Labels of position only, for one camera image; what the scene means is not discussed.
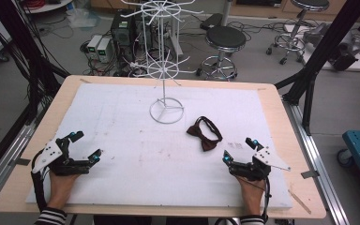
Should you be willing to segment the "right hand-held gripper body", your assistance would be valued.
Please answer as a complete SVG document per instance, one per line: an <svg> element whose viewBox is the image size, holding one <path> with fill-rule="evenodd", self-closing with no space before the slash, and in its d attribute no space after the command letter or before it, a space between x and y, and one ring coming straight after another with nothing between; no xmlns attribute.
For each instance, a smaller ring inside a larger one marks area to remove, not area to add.
<svg viewBox="0 0 360 225"><path fill-rule="evenodd" d="M273 167L285 171L291 170L291 167L276 152L267 147L257 148L251 159L251 162L242 163L229 156L229 173L245 177L249 181L261 181L268 177Z"/></svg>

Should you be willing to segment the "dark red bow tie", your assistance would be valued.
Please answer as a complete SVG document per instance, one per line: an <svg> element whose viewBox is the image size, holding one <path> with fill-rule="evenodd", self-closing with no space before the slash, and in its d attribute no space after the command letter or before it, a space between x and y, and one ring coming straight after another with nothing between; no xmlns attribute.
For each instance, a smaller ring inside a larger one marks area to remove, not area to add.
<svg viewBox="0 0 360 225"><path fill-rule="evenodd" d="M208 139L206 136L203 135L203 132L200 128L201 122L204 122L209 128L209 130L216 135L217 138L215 140ZM223 140L223 137L217 126L205 116L200 116L195 121L195 123L187 129L187 134L198 137L201 140L202 150L204 152L213 150L217 147L217 144Z"/></svg>

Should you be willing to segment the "white wire display rack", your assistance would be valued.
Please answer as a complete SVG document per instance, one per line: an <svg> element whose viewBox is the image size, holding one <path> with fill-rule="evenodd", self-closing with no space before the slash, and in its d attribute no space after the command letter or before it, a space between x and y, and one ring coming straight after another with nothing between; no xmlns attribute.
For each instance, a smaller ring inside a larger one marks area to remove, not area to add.
<svg viewBox="0 0 360 225"><path fill-rule="evenodd" d="M146 70L145 75L153 78L162 83L162 97L158 98L149 108L150 116L160 124L174 124L179 122L185 113L185 106L180 100L174 97L168 97L166 95L166 81L173 81L175 84L178 82L175 80L179 73L187 73L186 70L181 70L180 65L188 60L188 57L183 60L179 60L178 51L180 45L176 42L173 45L175 49L175 60L169 59L171 51L165 51L164 40L164 20L171 19L176 28L179 28L179 23L184 20L181 18L183 12L187 12L186 9L182 9L184 5L190 5L195 0L190 0L185 3L175 3L170 0L147 0L144 3L128 2L121 0L127 5L139 7L135 12L125 15L125 18L142 15L142 25L150 25L152 22L157 21L158 25L158 57L153 57L147 48L147 44L144 44L145 50L145 65L139 65L132 63L132 66L137 68L144 68Z"/></svg>

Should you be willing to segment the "person's left hand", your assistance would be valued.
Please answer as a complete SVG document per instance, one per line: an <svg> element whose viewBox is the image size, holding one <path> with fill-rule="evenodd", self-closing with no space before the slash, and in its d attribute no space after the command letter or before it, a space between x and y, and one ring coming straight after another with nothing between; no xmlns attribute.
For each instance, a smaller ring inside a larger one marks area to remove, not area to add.
<svg viewBox="0 0 360 225"><path fill-rule="evenodd" d="M54 172L50 172L51 196L47 206L62 210L70 197L71 190L78 177L78 174L59 176Z"/></svg>

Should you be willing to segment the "person's right hand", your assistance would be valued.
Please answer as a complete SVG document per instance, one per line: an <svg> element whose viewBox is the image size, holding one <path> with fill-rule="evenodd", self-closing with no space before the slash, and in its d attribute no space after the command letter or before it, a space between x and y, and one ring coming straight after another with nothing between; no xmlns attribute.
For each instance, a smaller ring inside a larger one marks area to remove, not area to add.
<svg viewBox="0 0 360 225"><path fill-rule="evenodd" d="M244 213L246 216L257 216L261 213L261 201L265 191L265 182L249 181L245 177L236 176L240 184Z"/></svg>

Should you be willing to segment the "white foam mat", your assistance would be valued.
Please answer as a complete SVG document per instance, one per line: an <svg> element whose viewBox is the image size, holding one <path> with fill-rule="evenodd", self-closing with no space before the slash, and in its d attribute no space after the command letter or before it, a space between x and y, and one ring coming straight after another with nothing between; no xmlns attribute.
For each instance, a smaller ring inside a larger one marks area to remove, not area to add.
<svg viewBox="0 0 360 225"><path fill-rule="evenodd" d="M142 206L237 207L239 184L222 161L227 150L248 163L253 150L245 140L257 140L275 150L257 90L187 87L168 88L169 97L185 106L183 118L160 124L149 108L161 88L128 84L84 83L56 135L72 131L83 137L70 146L70 155L85 159L96 150L100 161L81 176L71 203ZM210 119L223 140L204 152L201 140L187 134L200 117Z"/></svg>

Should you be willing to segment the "striped sleeve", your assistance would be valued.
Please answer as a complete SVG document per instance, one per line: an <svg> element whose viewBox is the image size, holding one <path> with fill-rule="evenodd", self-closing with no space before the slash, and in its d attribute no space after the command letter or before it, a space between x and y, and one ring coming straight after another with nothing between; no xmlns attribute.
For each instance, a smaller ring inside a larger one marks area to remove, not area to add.
<svg viewBox="0 0 360 225"><path fill-rule="evenodd" d="M41 211L33 225L65 225L67 216L63 210L47 207Z"/></svg>
<svg viewBox="0 0 360 225"><path fill-rule="evenodd" d="M259 215L248 215L240 217L241 225L264 225L264 219Z"/></svg>

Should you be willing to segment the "thin wooden stick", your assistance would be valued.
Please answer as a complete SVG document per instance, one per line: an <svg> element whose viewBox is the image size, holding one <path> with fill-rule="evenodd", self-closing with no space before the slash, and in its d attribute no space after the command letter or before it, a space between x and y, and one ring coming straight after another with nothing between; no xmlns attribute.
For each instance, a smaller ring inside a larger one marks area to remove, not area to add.
<svg viewBox="0 0 360 225"><path fill-rule="evenodd" d="M288 192L294 198L294 200L298 202L308 214L311 215L311 210L307 207L307 205L292 190L288 189Z"/></svg>

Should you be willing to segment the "person's dark lap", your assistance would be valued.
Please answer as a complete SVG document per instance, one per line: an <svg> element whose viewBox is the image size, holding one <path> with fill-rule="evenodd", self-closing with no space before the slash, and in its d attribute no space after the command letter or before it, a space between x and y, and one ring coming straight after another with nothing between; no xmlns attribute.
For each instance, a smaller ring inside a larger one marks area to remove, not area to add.
<svg viewBox="0 0 360 225"><path fill-rule="evenodd" d="M153 225L151 217L93 216L95 225ZM209 225L207 217L167 217L165 225Z"/></svg>

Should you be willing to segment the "white power supply box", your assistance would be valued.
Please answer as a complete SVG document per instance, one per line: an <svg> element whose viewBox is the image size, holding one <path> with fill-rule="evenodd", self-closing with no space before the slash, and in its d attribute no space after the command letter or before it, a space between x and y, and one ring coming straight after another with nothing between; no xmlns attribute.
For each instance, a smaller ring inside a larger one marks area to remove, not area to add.
<svg viewBox="0 0 360 225"><path fill-rule="evenodd" d="M102 39L102 35L94 35L86 46L88 57L98 60L98 45Z"/></svg>
<svg viewBox="0 0 360 225"><path fill-rule="evenodd" d="M112 46L111 40L104 37L97 47L98 59L101 63L109 63L112 59Z"/></svg>

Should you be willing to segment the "black round stool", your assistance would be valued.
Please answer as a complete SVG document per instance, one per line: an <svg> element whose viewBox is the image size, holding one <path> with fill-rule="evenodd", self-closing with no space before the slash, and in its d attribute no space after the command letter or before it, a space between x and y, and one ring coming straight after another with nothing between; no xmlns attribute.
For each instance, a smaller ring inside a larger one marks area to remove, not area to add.
<svg viewBox="0 0 360 225"><path fill-rule="evenodd" d="M205 75L205 79L229 81L237 77L237 68L228 55L232 55L245 47L245 35L229 26L215 26L206 32L206 43L218 50L217 55L205 58L196 70L196 75Z"/></svg>

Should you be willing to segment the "grey wheeled stool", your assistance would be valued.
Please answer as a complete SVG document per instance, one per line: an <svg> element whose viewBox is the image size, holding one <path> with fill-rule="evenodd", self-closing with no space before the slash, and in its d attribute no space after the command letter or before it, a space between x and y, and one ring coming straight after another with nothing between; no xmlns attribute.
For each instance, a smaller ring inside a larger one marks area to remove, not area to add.
<svg viewBox="0 0 360 225"><path fill-rule="evenodd" d="M266 54L270 55L274 48L284 49L285 55L279 60L281 65L287 62L289 53L298 53L296 61L301 63L305 53L306 44L297 36L300 26L304 20L304 17L308 11L320 12L329 8L328 0L290 0L291 3L300 8L301 11L297 15L297 22L295 23L291 32L283 32L275 36L274 41L266 50Z"/></svg>

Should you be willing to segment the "clear plastic bag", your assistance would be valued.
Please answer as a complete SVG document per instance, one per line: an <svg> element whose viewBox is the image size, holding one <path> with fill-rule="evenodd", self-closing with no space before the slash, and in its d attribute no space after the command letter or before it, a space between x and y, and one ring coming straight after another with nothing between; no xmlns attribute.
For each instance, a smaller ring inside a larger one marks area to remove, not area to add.
<svg viewBox="0 0 360 225"><path fill-rule="evenodd" d="M92 14L85 8L73 8L66 11L68 24L71 28L95 27L98 16Z"/></svg>

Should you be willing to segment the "black flat box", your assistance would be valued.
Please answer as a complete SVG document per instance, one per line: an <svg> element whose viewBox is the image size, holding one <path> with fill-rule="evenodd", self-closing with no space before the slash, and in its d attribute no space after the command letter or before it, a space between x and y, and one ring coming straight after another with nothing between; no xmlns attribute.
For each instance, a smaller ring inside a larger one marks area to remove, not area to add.
<svg viewBox="0 0 360 225"><path fill-rule="evenodd" d="M201 22L200 28L202 30L209 30L216 26L221 26L222 15L220 13L212 14L209 18Z"/></svg>

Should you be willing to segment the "aluminium rail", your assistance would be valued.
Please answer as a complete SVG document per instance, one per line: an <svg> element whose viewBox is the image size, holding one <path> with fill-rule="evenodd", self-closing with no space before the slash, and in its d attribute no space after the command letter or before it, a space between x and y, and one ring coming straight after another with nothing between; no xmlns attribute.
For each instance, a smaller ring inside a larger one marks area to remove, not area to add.
<svg viewBox="0 0 360 225"><path fill-rule="evenodd" d="M30 106L27 105L0 142L0 187L14 169L8 163L12 159L21 158L44 113L45 109L39 104L36 115L29 116Z"/></svg>
<svg viewBox="0 0 360 225"><path fill-rule="evenodd" d="M341 205L329 174L324 166L319 149L311 136L302 126L303 114L298 106L283 101L283 106L291 120L294 133L300 143L302 152L307 160L309 170L313 173L317 189L323 200L324 209L329 213L335 225L350 225L346 213Z"/></svg>

